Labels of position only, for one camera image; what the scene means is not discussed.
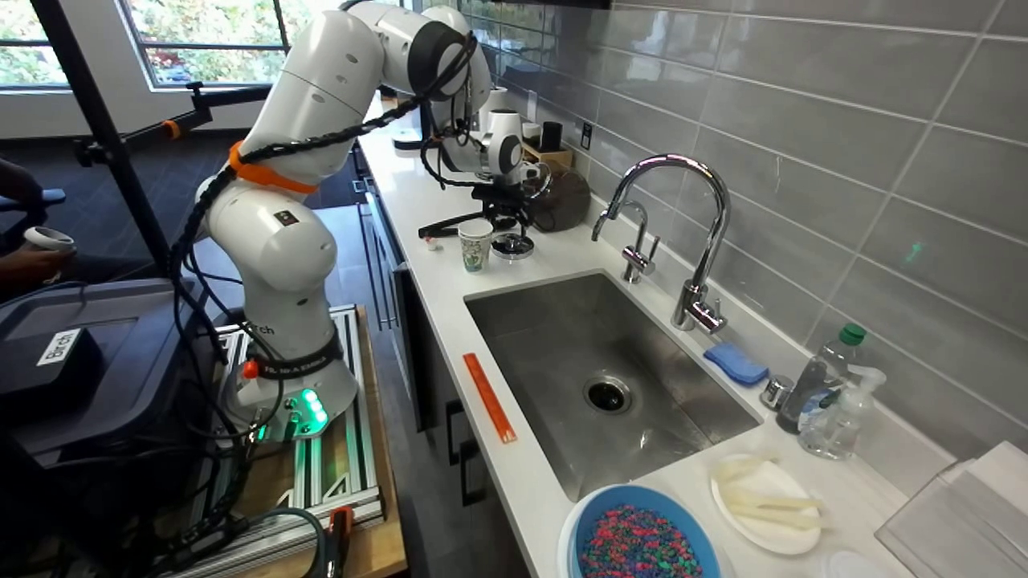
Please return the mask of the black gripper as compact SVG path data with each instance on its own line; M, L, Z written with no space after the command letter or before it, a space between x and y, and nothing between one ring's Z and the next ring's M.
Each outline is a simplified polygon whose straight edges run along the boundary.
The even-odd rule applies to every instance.
M540 181L491 184L491 185L480 190L482 213L498 231L509 231L515 224L531 224L532 223L532 203L540 196L544 196L544 184Z

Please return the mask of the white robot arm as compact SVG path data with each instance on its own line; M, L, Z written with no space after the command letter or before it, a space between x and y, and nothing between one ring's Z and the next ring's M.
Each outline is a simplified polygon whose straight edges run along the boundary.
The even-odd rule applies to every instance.
M203 227L243 283L250 350L231 405L260 421L262 437L319 437L360 392L323 293L338 245L305 198L343 166L360 135L395 119L367 116L379 88L480 114L491 70L454 7L320 11L297 36L256 121L203 190Z

